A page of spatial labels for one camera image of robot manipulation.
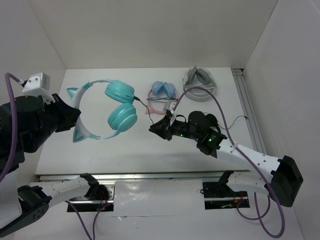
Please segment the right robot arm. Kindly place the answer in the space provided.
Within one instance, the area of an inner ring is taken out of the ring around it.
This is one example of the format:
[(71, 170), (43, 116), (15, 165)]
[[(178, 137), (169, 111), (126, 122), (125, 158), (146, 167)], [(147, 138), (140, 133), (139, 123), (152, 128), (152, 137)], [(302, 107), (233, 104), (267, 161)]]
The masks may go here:
[(193, 111), (184, 121), (176, 120), (170, 111), (149, 127), (151, 133), (170, 141), (178, 136), (196, 141), (201, 153), (243, 167), (246, 172), (227, 170), (219, 179), (223, 196), (233, 192), (252, 191), (268, 195), (283, 207), (291, 207), (304, 181), (295, 160), (269, 156), (243, 145), (232, 143), (221, 133), (216, 117)]

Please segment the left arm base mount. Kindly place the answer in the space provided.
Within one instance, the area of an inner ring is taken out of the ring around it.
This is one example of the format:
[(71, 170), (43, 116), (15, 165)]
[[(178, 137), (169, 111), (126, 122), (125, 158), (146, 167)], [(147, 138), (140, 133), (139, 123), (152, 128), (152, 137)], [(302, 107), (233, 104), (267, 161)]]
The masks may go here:
[(86, 196), (71, 198), (69, 202), (79, 213), (113, 212), (116, 184), (100, 180), (97, 190)]

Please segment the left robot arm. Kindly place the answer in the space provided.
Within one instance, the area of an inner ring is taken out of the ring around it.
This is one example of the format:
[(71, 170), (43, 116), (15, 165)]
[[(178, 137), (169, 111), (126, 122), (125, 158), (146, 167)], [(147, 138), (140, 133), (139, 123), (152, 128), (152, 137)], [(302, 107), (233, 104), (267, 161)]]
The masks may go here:
[(57, 94), (47, 104), (42, 97), (19, 96), (0, 107), (0, 236), (6, 237), (40, 220), (59, 203), (72, 198), (92, 200), (99, 182), (89, 173), (55, 185), (17, 186), (18, 168), (26, 153), (34, 153), (54, 133), (76, 125), (81, 111)]

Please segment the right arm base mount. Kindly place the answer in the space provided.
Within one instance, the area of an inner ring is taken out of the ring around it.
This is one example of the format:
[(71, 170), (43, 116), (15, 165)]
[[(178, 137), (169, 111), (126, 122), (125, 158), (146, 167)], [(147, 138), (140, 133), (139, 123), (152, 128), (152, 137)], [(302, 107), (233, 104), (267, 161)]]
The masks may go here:
[(205, 210), (249, 208), (250, 202), (246, 191), (235, 192), (227, 186), (228, 178), (234, 171), (227, 170), (218, 181), (204, 181), (200, 193), (204, 197)]

